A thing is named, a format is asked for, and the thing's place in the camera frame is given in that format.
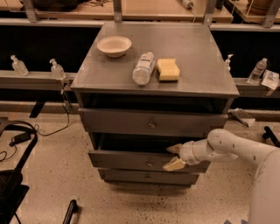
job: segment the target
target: drawer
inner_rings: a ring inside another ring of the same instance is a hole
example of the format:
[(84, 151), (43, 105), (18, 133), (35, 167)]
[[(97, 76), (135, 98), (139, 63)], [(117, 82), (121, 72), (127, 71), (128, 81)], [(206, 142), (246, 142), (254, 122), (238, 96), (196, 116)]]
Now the drawer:
[(223, 128), (225, 114), (194, 114), (170, 111), (80, 108), (85, 131), (153, 136), (207, 137), (213, 128)]
[[(166, 148), (187, 141), (174, 137), (103, 135), (97, 150), (88, 155), (94, 167), (139, 171), (166, 172), (163, 166), (175, 157)], [(205, 172), (210, 165), (204, 161), (176, 172)]]
[(199, 175), (188, 173), (169, 173), (156, 171), (122, 171), (99, 169), (105, 181), (127, 181), (153, 184), (194, 185)]
[(192, 113), (221, 114), (228, 104), (226, 98), (134, 94), (78, 93), (83, 108), (95, 109), (147, 109)]

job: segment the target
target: ceramic bowl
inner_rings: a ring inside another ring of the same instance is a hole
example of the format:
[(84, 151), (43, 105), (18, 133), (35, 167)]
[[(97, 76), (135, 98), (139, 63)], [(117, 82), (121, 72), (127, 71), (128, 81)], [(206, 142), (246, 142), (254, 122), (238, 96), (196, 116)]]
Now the ceramic bowl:
[(130, 39), (121, 36), (110, 36), (101, 39), (97, 43), (97, 48), (110, 58), (123, 56), (130, 49), (132, 43)]

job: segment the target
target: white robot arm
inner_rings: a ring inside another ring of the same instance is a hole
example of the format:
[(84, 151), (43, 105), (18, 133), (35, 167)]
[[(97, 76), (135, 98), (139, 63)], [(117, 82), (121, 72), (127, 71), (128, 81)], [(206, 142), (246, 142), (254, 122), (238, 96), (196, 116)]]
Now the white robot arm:
[(207, 139), (176, 144), (167, 150), (178, 154), (164, 166), (167, 171), (205, 160), (227, 162), (238, 157), (257, 165), (248, 223), (280, 223), (279, 148), (238, 137), (224, 129), (214, 129)]

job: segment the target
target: black cable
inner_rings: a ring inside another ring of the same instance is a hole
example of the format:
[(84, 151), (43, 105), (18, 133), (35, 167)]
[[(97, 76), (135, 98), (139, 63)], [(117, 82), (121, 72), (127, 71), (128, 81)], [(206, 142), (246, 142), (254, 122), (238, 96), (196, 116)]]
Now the black cable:
[(0, 158), (0, 163), (1, 163), (1, 162), (4, 162), (4, 161), (6, 161), (6, 160), (8, 160), (8, 159), (10, 159), (10, 158), (12, 158), (13, 156), (15, 156), (15, 154), (16, 154), (17, 151), (18, 151), (18, 147), (17, 147), (15, 144), (14, 144), (13, 146), (15, 147), (15, 151), (14, 151), (14, 153), (12, 153), (12, 155), (9, 156), (9, 157), (7, 157), (7, 156), (8, 156), (8, 152), (7, 152), (6, 150), (0, 152), (0, 155), (1, 155), (1, 154), (5, 154), (5, 155), (3, 156), (3, 158)]
[(41, 135), (42, 137), (48, 137), (48, 136), (50, 136), (50, 135), (53, 135), (53, 134), (55, 134), (55, 133), (58, 133), (58, 132), (60, 132), (60, 131), (62, 131), (62, 130), (64, 130), (64, 129), (68, 128), (69, 123), (70, 123), (70, 121), (69, 121), (69, 113), (67, 112), (67, 109), (66, 109), (66, 107), (64, 106), (63, 103), (62, 103), (62, 107), (63, 107), (63, 109), (65, 110), (66, 115), (67, 115), (67, 124), (66, 124), (66, 126), (63, 127), (62, 129), (55, 130), (54, 132), (51, 132), (51, 133), (48, 133), (48, 134), (42, 134), (42, 133), (39, 132), (39, 128), (40, 128), (40, 127), (39, 127), (37, 124), (35, 124), (35, 125), (34, 125), (34, 129), (36, 130), (36, 132), (37, 132), (39, 135)]
[(21, 221), (20, 221), (20, 219), (18, 218), (17, 213), (14, 213), (14, 214), (15, 214), (15, 216), (16, 216), (16, 218), (17, 218), (17, 222), (18, 222), (18, 224), (21, 224)]

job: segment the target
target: terrazzo floor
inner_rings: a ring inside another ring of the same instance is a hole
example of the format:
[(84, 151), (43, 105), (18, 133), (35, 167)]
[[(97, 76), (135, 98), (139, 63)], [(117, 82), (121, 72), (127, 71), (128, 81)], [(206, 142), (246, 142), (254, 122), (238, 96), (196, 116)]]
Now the terrazzo floor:
[[(67, 116), (59, 104), (46, 104), (37, 118), (29, 118), (31, 110), (32, 105), (26, 102), (0, 102), (0, 117), (37, 124), (45, 134), (67, 123)], [(72, 224), (223, 224), (226, 220), (239, 224), (248, 220), (256, 168), (246, 161), (238, 158), (230, 163), (211, 163), (190, 188), (105, 183), (91, 165), (88, 151), (92, 145), (76, 112), (75, 108), (69, 116), (68, 128), (51, 136), (38, 136), (38, 143), (23, 169), (23, 184), (30, 187), (17, 210), (23, 224), (62, 223), (70, 200), (77, 200), (79, 206)], [(229, 118), (225, 129), (265, 143), (263, 127), (270, 126), (277, 135), (280, 121), (271, 117), (266, 121), (262, 114), (258, 114), (260, 119), (250, 128)], [(3, 133), (1, 136), (0, 149), (11, 153), (9, 135)], [(13, 159), (0, 163), (0, 170), (13, 168), (26, 145), (22, 143), (18, 147)]]

